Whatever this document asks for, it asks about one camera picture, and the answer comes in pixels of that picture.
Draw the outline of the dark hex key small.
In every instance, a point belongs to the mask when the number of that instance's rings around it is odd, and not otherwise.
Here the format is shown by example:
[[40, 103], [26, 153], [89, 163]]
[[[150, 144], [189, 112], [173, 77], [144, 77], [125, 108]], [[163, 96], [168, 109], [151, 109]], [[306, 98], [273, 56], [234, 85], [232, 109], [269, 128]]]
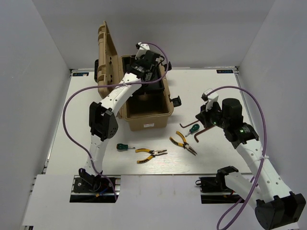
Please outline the dark hex key small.
[[194, 122], [191, 122], [191, 123], [189, 123], [189, 124], [187, 124], [187, 125], [183, 125], [183, 124], [179, 124], [180, 125], [180, 127], [181, 128], [187, 128], [187, 127], [189, 127], [189, 126], [192, 126], [192, 125], [194, 125], [194, 124], [196, 124], [196, 123], [198, 123], [199, 122], [199, 120], [196, 120], [196, 121], [194, 121]]

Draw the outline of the dark hex key large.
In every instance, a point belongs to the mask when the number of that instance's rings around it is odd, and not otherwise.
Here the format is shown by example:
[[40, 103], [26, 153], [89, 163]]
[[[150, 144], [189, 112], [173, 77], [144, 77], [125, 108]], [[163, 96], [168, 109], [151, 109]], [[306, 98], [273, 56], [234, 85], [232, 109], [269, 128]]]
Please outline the dark hex key large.
[[208, 131], [208, 130], [210, 130], [210, 129], [212, 129], [212, 128], [213, 128], [213, 127], [207, 127], [207, 128], [204, 128], [203, 130], [197, 132], [197, 133], [194, 135], [195, 141], [196, 141], [197, 143], [199, 143], [199, 139], [198, 139], [199, 135], [205, 133], [206, 131]]

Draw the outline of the tan plastic toolbox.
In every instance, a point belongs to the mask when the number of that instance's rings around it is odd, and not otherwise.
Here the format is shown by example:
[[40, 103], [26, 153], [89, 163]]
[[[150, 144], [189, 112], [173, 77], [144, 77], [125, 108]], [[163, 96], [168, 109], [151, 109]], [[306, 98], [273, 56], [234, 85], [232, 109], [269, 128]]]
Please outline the tan plastic toolbox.
[[[107, 23], [104, 22], [98, 29], [99, 56], [95, 61], [94, 80], [99, 86], [98, 93], [105, 98], [124, 77], [122, 61], [118, 56]], [[171, 98], [170, 89], [164, 73], [171, 70], [171, 64], [165, 63], [164, 57], [159, 60], [161, 77], [165, 89], [160, 93], [131, 96], [120, 108], [118, 117], [128, 122], [131, 131], [140, 131], [150, 128], [164, 128], [174, 108], [181, 105], [179, 97]]]

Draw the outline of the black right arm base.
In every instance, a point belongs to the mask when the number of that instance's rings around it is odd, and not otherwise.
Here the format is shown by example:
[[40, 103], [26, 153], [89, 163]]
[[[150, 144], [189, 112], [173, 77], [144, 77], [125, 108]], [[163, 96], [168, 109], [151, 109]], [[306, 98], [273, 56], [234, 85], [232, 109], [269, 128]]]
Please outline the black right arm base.
[[223, 189], [215, 177], [200, 177], [195, 181], [200, 188], [202, 204], [234, 204], [237, 201], [243, 203], [241, 197], [233, 190]]

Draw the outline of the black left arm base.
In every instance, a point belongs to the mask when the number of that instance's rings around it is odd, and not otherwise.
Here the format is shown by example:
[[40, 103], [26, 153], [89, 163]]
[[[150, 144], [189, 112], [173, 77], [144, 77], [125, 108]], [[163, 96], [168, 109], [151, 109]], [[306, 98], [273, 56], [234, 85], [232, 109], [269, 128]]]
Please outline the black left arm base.
[[[120, 178], [110, 177], [116, 197], [120, 193]], [[79, 176], [75, 176], [71, 188], [70, 203], [115, 203], [115, 195], [111, 183], [106, 178], [89, 184]]]

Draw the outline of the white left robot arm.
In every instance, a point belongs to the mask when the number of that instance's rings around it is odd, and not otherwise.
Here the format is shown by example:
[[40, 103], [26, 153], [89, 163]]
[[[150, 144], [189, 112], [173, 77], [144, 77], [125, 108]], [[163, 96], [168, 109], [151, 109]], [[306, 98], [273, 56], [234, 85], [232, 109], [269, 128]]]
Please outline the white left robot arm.
[[119, 86], [99, 103], [93, 102], [90, 105], [90, 156], [83, 168], [89, 174], [84, 184], [90, 191], [97, 191], [101, 187], [101, 179], [96, 175], [103, 171], [102, 162], [108, 141], [118, 130], [116, 115], [123, 104], [141, 87], [141, 83], [152, 79], [160, 57], [160, 54], [150, 50], [141, 56], [138, 55], [136, 61], [127, 68]]

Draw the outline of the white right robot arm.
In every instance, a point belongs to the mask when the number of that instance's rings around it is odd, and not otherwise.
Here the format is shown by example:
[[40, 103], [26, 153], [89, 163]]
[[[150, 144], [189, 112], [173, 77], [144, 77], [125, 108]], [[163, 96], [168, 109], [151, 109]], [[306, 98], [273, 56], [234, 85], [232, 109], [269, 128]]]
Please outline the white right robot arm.
[[208, 99], [196, 118], [207, 128], [219, 127], [226, 139], [243, 158], [254, 176], [256, 187], [245, 179], [234, 166], [218, 170], [217, 187], [222, 191], [234, 190], [248, 201], [256, 219], [265, 230], [298, 222], [306, 200], [295, 194], [277, 173], [255, 129], [243, 121], [242, 105], [238, 99]]

